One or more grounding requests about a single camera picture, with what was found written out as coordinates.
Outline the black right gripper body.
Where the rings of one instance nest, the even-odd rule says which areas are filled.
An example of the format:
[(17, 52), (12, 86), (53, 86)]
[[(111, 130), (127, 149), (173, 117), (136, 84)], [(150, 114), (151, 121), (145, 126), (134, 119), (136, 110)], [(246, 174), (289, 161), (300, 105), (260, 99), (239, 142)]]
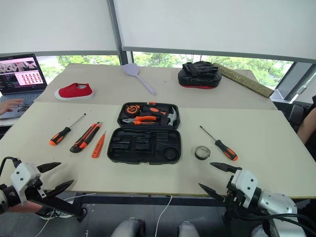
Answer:
[(236, 174), (232, 175), (227, 184), (227, 197), (225, 200), (227, 210), (233, 210), (235, 207), (243, 207), (245, 201), (244, 193), (233, 184), (233, 180), (236, 178)]

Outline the laptop user's hand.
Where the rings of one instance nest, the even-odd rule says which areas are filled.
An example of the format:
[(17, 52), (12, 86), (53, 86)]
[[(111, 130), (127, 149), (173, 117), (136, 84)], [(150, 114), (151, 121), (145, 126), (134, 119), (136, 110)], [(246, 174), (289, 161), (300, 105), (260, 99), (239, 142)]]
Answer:
[(12, 112), (13, 108), (17, 108), (23, 103), (23, 99), (9, 99), (0, 103), (0, 115), (6, 112)]

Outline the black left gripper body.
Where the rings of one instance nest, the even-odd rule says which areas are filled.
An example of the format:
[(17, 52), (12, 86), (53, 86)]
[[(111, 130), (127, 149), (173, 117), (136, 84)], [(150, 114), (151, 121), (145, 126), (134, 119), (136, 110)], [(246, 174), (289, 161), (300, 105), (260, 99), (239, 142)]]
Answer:
[(46, 198), (46, 192), (42, 189), (41, 173), (27, 171), (26, 173), (26, 190), (25, 196), (27, 200), (38, 198)]

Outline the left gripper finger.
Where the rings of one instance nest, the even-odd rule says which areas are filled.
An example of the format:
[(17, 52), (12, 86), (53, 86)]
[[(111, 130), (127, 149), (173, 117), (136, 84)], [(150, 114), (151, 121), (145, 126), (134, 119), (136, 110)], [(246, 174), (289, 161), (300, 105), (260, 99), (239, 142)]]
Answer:
[(46, 193), (46, 197), (51, 198), (57, 196), (58, 194), (64, 192), (73, 182), (74, 180), (70, 180), (56, 186), (54, 190)]
[(45, 173), (56, 168), (60, 164), (61, 164), (60, 162), (45, 163), (45, 164), (37, 166), (37, 169), (39, 170), (40, 173)]

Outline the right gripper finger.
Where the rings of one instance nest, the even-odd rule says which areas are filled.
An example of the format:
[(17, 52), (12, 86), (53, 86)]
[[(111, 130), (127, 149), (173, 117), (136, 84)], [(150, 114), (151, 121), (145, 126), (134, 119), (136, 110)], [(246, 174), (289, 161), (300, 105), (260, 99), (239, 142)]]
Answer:
[(216, 199), (219, 202), (224, 203), (225, 202), (225, 197), (222, 195), (219, 195), (214, 189), (199, 183), (199, 186), (212, 198)]
[(231, 173), (236, 173), (237, 170), (242, 170), (241, 167), (235, 167), (226, 163), (222, 162), (211, 162), (210, 165), (224, 171), (224, 172), (231, 172)]

